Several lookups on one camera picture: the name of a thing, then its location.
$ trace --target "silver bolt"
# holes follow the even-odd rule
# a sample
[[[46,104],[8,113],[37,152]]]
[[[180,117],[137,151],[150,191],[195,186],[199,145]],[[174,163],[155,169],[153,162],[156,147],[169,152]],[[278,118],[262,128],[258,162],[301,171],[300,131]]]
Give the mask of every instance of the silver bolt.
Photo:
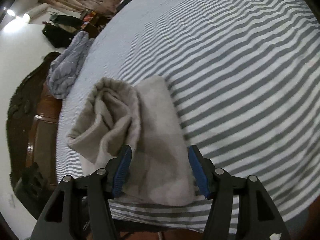
[[[97,170],[98,175],[103,175],[106,173],[106,170],[104,168],[98,169]]]
[[[70,181],[70,180],[72,180],[73,179],[73,177],[71,176],[71,175],[67,175],[67,176],[64,176],[63,177],[63,181],[64,182],[68,182],[68,181]]]
[[[256,176],[250,175],[249,180],[251,180],[252,182],[256,182],[258,178]]]
[[[215,173],[221,175],[221,174],[224,173],[224,171],[223,171],[223,169],[221,169],[221,168],[217,168],[217,169],[215,170]]]

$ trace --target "folded cloth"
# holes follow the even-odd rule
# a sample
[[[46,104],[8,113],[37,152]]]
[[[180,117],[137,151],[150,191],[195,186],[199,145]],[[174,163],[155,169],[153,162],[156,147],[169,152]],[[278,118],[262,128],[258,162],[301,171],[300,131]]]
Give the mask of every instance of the folded cloth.
[[[57,99],[65,99],[81,71],[94,39],[87,32],[79,32],[64,52],[51,62],[47,85]]]
[[[123,144],[132,148],[132,162],[122,201],[183,206],[195,199],[193,176],[178,117],[162,77],[136,87],[102,78],[67,135],[80,154],[84,175],[117,155]]]

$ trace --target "bed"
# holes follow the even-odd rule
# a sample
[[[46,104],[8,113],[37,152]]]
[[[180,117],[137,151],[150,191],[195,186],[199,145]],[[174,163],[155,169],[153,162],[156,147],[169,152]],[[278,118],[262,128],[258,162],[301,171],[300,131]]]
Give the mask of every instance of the bed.
[[[256,174],[288,221],[320,195],[320,26],[304,0],[133,0],[96,38],[63,101],[56,171],[82,176],[65,135],[101,77],[165,78],[180,126],[216,167]],[[203,231],[211,201],[109,203],[115,219]],[[234,199],[230,233],[235,233]]]

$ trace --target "mattress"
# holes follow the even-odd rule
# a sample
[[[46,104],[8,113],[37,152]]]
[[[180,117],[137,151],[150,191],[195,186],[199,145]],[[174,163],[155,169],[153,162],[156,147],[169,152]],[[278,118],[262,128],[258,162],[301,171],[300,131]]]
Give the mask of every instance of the mattress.
[[[65,135],[101,77],[165,78],[189,145],[259,177],[285,221],[320,194],[320,26],[304,0],[133,0],[92,45],[63,101],[58,180],[82,175]],[[234,199],[230,232],[236,231]],[[114,218],[203,231],[211,201],[110,201]]]

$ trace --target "beige cloth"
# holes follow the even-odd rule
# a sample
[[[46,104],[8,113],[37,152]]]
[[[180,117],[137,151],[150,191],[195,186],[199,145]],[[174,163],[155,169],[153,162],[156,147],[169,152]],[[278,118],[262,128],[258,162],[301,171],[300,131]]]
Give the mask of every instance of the beige cloth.
[[[135,88],[102,78],[67,135],[84,175],[116,156],[123,144],[132,148],[130,175],[123,201],[182,206],[195,199],[187,146],[165,81],[153,76]]]

